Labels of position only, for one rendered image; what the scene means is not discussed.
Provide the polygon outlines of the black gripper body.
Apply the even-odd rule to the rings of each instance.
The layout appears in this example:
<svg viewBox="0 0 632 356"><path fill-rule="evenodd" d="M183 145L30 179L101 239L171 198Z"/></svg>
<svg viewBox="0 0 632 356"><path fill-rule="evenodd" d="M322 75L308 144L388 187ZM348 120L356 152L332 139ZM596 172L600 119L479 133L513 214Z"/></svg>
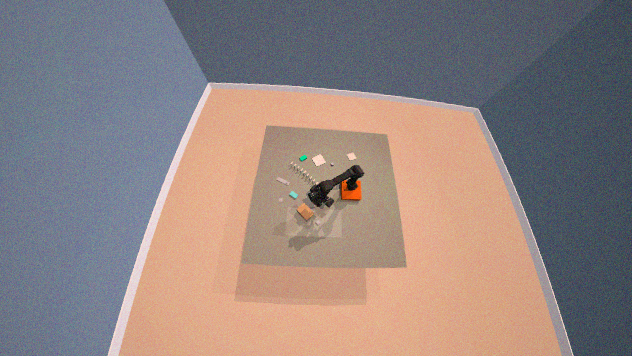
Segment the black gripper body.
<svg viewBox="0 0 632 356"><path fill-rule="evenodd" d="M315 190L316 190L316 188L315 188L316 186L317 186L317 185L314 185L314 186L310 189L310 192L315 191ZM334 200L333 200L332 198L330 198L330 199L329 199L329 197L328 197L327 195L326 195L326 196L324 196L324 197L321 197L321 198L323 199L323 201L325 201L325 202L327 201L327 202L325 203L325 205L326 205L328 208L329 208L329 207L330 207L330 206L334 203ZM329 200L328 200L328 199L329 199Z"/></svg>

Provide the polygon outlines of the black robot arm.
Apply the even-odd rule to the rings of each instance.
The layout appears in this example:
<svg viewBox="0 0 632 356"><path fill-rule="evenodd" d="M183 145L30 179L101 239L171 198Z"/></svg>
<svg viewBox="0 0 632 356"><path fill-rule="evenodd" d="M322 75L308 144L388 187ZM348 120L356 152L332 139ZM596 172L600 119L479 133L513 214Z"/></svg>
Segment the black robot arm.
<svg viewBox="0 0 632 356"><path fill-rule="evenodd" d="M347 180L347 188L348 190L356 190L359 186L356 183L358 178L364 176L364 171L360 167L360 165L353 165L346 172L340 174L339 176L331 179L320 182L315 188L315 191L308 193L308 197L311 202L317 207L322 205L323 199L321 197L326 196L337 184Z"/></svg>

